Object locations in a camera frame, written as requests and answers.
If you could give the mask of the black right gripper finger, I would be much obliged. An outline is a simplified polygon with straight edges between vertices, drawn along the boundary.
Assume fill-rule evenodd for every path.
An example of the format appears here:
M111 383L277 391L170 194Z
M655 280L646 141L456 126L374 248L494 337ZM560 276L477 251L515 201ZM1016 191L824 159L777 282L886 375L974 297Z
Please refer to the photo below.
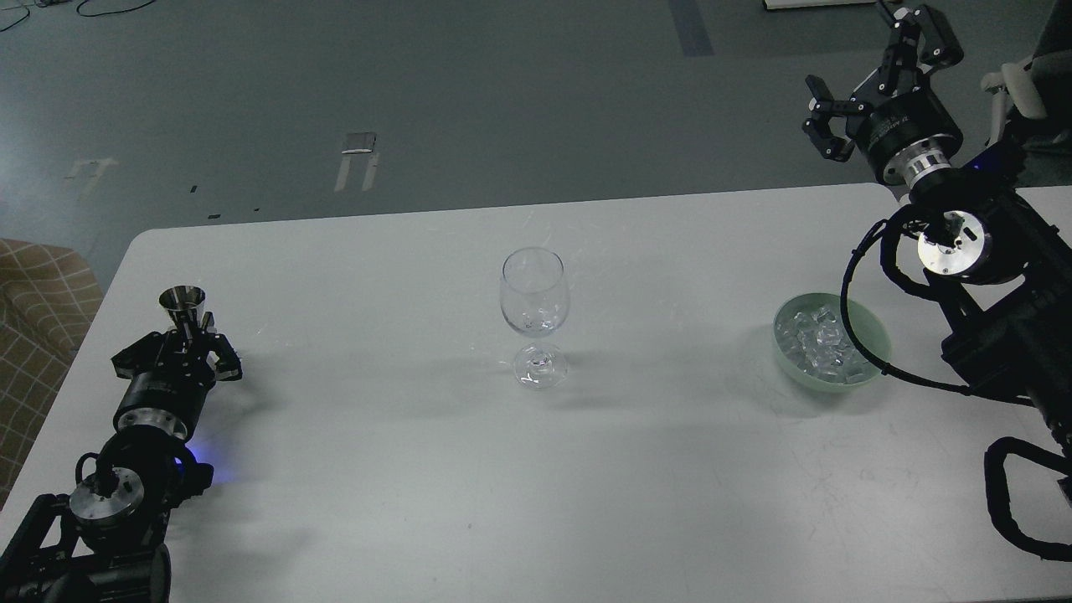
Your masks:
M807 134L809 142L828 161L846 162L855 149L855 135L847 133L845 137L835 135L832 121L845 119L846 126L860 126L862 119L872 111L872 104L865 100L850 98L836 100L827 87L827 80L814 74L805 77L807 89L812 92L809 116L801 124L801 130Z
M958 65L964 59L961 40L946 13L920 4L892 8L877 3L879 16L889 27L889 39L870 84L884 98L930 88L935 72Z

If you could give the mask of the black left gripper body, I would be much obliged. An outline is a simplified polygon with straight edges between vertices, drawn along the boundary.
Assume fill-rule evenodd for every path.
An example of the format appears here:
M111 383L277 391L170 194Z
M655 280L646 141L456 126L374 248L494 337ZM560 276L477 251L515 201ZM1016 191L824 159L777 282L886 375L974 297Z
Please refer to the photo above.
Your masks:
M217 383L213 363L204 358L139 362L115 356L111 368L129 382L111 416L115 431L150 426L180 442L193 438L204 402Z

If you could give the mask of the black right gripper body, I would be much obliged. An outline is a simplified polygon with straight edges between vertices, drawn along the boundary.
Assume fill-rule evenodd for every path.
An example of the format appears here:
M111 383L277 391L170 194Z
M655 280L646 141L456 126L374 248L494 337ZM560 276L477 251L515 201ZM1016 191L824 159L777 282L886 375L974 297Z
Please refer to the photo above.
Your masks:
M934 142L946 157L962 146L961 127L938 95L923 87L882 98L876 106L865 104L860 116L850 118L850 138L868 160L874 180L884 186L905 181L893 161L915 142Z

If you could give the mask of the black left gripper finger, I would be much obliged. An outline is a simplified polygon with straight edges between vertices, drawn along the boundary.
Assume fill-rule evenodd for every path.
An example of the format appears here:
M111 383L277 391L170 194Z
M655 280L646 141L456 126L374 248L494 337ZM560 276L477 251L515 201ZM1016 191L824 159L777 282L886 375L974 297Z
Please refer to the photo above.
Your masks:
M149 332L111 356L111 369L118 378L173 371L180 365L177 356L180 351L181 338L177 330Z
M224 333L218 332L214 314L200 317L191 339L191 370L203 384L244 378L241 359Z

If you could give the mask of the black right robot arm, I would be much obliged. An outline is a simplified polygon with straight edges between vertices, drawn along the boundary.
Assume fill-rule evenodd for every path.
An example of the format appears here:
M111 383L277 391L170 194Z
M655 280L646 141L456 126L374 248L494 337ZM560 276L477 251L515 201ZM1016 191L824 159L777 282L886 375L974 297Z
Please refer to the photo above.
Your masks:
M1025 60L981 83L992 95L987 150L954 167L961 127L930 88L934 73L961 62L961 42L937 8L877 10L889 30L880 64L846 100L812 75L809 116L801 126L823 159L861 152L881 186L905 186L908 202L877 222L843 273L842 313L855 268L873 245L889 281L941 307L951 333L942 359L954 385L907 373L853 345L880 373L933 389L1029 405L1041 413L1059 453L1004 436L984 455L992 526L1022 551L1069 561L1068 544L1023 534L1010 510L1004 462L1015 455L1060 474L1069 492L1069 305L1071 255L1059 229L1016 191L1023 145L1069 133L1069 3L1057 1Z

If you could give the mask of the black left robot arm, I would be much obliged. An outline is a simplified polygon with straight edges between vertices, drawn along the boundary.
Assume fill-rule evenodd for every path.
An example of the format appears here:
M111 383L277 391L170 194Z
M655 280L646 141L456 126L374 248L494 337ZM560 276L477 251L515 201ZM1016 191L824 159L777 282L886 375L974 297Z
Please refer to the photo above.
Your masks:
M3 553L4 602L166 602L172 512L214 466L188 446L210 389L242 377L214 317L185 312L111 358L129 381L114 435L75 466L69 495L38 496Z

